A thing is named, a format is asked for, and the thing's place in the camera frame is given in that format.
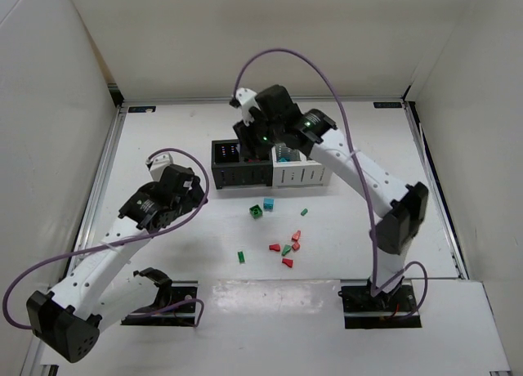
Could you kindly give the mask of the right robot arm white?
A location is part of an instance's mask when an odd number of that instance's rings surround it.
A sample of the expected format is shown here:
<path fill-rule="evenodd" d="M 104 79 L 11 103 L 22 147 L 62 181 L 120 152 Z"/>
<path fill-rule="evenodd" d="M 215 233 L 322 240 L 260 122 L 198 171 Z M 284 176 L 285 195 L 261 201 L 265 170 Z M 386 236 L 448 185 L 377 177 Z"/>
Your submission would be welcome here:
<path fill-rule="evenodd" d="M 358 151 L 327 114 L 301 111 L 285 87 L 274 85 L 259 93 L 239 88 L 230 105 L 242 114 L 233 126 L 242 157 L 259 159 L 283 144 L 322 164 L 366 201 L 372 220 L 371 294 L 394 293 L 404 278 L 409 246 L 425 219 L 428 188 L 392 176 Z"/>

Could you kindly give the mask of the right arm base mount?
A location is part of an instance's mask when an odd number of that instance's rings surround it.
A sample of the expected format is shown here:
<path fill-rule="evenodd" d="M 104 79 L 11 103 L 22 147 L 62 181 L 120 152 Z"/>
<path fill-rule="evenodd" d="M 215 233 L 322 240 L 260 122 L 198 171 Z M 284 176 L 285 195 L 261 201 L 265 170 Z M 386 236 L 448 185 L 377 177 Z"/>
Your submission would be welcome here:
<path fill-rule="evenodd" d="M 372 297 L 370 283 L 342 284 L 337 295 L 342 300 L 345 329 L 420 329 L 419 314 L 411 284 L 402 284 L 391 293 Z"/>

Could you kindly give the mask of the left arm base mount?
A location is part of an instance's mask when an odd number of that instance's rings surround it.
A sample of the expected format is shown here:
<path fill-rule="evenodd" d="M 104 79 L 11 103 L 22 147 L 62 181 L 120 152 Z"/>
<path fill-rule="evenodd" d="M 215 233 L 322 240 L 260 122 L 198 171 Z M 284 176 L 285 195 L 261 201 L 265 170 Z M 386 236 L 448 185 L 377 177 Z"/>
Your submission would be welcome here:
<path fill-rule="evenodd" d="M 154 301 L 138 308 L 121 320 L 125 326 L 197 328 L 204 303 L 198 297 L 197 281 L 173 281 L 152 267 L 134 271 L 133 276 L 150 280 L 158 290 Z"/>

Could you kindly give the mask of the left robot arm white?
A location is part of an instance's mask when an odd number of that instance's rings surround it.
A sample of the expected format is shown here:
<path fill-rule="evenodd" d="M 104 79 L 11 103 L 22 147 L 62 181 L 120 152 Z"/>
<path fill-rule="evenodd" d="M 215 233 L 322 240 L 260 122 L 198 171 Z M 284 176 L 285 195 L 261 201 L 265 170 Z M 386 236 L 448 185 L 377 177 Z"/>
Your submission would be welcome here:
<path fill-rule="evenodd" d="M 26 303 L 32 332 L 70 363 L 84 358 L 101 333 L 142 307 L 157 311 L 171 300 L 172 280 L 148 267 L 122 283 L 114 278 L 159 232 L 204 202 L 199 177 L 191 168 L 169 164 L 153 170 L 119 209 L 106 235 L 108 244 L 89 253 L 48 292 Z"/>

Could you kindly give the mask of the green square lego brick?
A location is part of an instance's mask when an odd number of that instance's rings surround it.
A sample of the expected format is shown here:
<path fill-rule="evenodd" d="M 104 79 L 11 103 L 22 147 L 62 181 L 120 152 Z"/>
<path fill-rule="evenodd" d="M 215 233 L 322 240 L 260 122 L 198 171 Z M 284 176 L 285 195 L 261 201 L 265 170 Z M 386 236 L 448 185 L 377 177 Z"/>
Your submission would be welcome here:
<path fill-rule="evenodd" d="M 262 217 L 263 210 L 258 204 L 256 204 L 256 205 L 253 205 L 249 209 L 249 213 L 253 219 L 258 219 L 258 218 Z"/>

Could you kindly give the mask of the cyan lego brick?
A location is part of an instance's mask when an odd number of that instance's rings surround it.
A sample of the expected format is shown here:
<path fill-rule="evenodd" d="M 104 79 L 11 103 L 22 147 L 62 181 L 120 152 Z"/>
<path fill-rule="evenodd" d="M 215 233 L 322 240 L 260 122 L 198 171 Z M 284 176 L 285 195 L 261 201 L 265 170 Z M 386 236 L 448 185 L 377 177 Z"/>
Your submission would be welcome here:
<path fill-rule="evenodd" d="M 263 200 L 263 208 L 268 211 L 272 211 L 274 208 L 274 200 L 270 198 L 264 198 Z"/>

